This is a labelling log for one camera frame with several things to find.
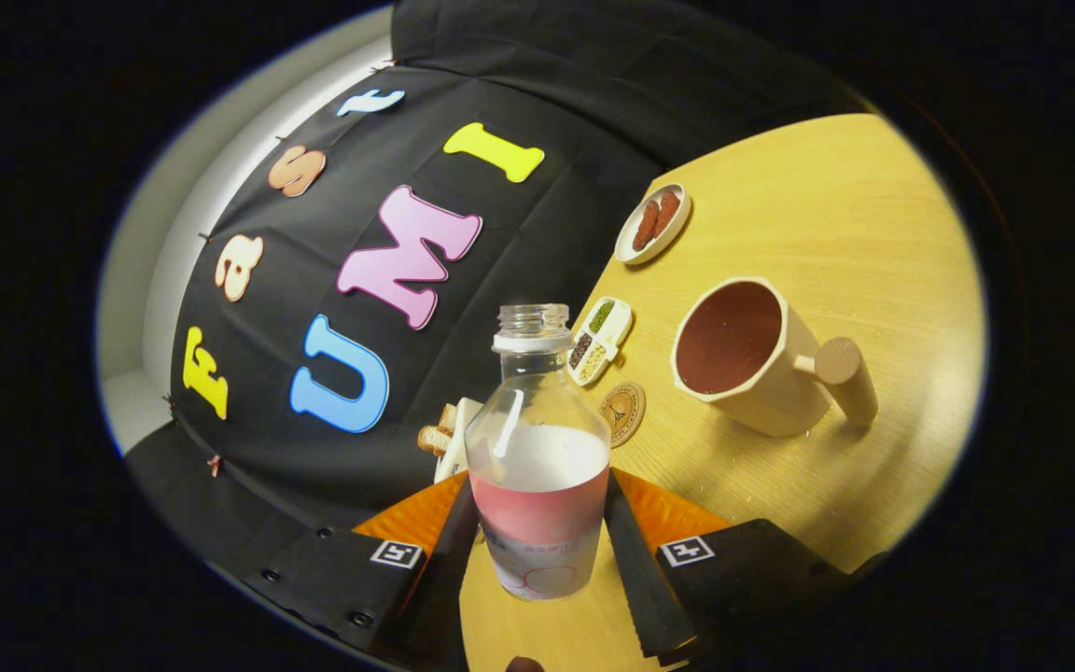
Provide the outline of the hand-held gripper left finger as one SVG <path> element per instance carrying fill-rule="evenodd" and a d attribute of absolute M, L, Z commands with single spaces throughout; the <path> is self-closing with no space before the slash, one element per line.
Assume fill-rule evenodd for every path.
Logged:
<path fill-rule="evenodd" d="M 343 650 L 387 668 L 464 668 L 459 598 L 479 515 L 465 475 L 366 521 L 317 528 L 256 566 L 248 587 Z"/>

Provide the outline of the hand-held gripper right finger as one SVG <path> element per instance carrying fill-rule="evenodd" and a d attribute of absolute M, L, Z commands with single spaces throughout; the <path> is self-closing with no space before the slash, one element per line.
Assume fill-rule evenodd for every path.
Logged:
<path fill-rule="evenodd" d="M 731 524 L 624 469 L 605 520 L 641 653 L 661 664 L 782 650 L 860 580 L 773 521 Z"/>

